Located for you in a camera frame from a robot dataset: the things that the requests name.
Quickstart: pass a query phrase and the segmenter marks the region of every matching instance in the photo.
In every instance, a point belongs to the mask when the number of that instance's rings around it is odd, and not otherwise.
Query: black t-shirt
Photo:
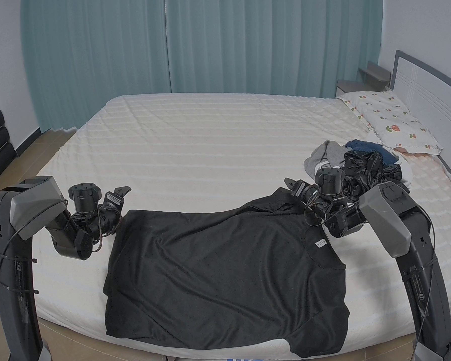
[[[320,221],[279,188],[219,213],[130,210],[104,293],[107,334],[218,349],[272,339],[305,358],[340,351],[345,265]]]

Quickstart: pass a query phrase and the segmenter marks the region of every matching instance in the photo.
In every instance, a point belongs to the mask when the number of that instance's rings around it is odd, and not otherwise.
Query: fitted sheet
[[[303,161],[326,139],[364,139],[366,126],[337,99],[256,94],[153,94],[112,99],[60,148],[39,173],[67,196],[94,182],[104,194],[130,186],[129,209],[217,212],[285,187],[284,177],[312,182]],[[429,155],[405,156],[411,195],[431,216],[436,252],[451,305],[451,182]],[[74,213],[73,202],[69,210]],[[332,246],[346,264],[351,315],[341,352],[414,332],[396,262],[366,225]],[[102,293],[113,236],[87,261],[60,256],[46,230],[34,236],[40,317],[78,333],[184,358],[297,359],[283,339],[234,349],[163,348],[105,334]]]

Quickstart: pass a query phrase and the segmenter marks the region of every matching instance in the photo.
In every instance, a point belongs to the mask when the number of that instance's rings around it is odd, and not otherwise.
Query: curtain fold
[[[22,0],[42,131],[80,127],[117,96],[170,92],[164,0]]]
[[[377,62],[381,27],[382,0],[22,0],[42,130],[124,94],[333,97]]]

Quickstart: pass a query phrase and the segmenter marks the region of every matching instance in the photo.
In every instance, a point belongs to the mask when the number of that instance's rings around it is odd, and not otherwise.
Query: floral pillowcase
[[[385,146],[408,153],[439,155],[441,145],[428,129],[409,113],[393,91],[346,93],[338,96]]]

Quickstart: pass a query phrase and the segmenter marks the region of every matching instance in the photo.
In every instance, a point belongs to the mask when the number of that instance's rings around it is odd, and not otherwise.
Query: tile floor
[[[0,189],[34,177],[73,135],[73,131],[48,131],[40,136],[0,176]],[[47,340],[54,361],[165,361],[165,357],[94,340],[40,319],[42,337]],[[327,361],[406,361],[413,351],[413,334],[339,356]],[[8,359],[7,343],[0,324],[0,361]]]

